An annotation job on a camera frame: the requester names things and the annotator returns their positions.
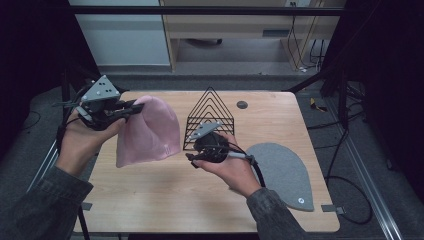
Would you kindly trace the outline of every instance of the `black curtain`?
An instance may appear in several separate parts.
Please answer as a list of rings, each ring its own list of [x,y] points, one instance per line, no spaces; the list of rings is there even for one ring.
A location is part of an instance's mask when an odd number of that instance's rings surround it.
[[[0,6],[0,159],[22,129],[34,96],[60,86],[65,71],[75,89],[90,77],[87,72],[100,76],[74,14],[49,11],[49,4],[69,6],[67,0],[9,0]]]
[[[424,202],[424,1],[351,0],[347,6],[371,11],[377,3],[369,19],[341,19],[325,60],[333,64],[361,29],[343,56],[343,70],[348,80],[365,85],[367,117],[388,160],[403,171]]]

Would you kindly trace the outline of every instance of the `gray felt pad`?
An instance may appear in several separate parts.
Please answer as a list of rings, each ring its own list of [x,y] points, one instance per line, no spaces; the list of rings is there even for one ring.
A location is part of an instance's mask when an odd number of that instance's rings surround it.
[[[296,153],[276,143],[253,145],[247,153],[255,156],[267,188],[276,191],[288,207],[314,210],[308,171]]]

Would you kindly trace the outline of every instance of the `black wire frame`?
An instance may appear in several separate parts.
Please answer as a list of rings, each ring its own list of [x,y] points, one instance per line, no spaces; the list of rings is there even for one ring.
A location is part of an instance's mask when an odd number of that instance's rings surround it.
[[[234,117],[215,89],[208,87],[187,117],[183,150],[193,150],[194,140],[189,136],[201,123],[220,122],[218,132],[235,134]]]

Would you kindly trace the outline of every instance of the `human hand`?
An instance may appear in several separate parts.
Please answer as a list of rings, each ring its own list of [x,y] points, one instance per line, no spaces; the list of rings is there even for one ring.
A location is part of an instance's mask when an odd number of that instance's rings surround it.
[[[226,138],[229,143],[237,145],[237,141],[233,135],[218,134]],[[221,163],[212,163],[204,160],[194,160],[193,163],[203,170],[217,175],[232,190],[246,198],[261,188],[250,163],[246,159],[227,157]]]
[[[78,112],[74,110],[68,122],[77,118]],[[124,124],[125,119],[119,119],[104,131],[94,131],[85,126],[81,120],[69,123],[66,126],[56,167],[71,175],[79,176],[102,144],[115,136]]]

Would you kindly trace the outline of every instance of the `pink fabric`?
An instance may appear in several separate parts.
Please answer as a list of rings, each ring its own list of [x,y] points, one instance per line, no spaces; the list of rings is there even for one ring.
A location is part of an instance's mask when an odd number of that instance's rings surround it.
[[[132,115],[118,133],[116,167],[162,160],[181,151],[180,125],[172,108],[162,99],[143,96],[139,114]]]

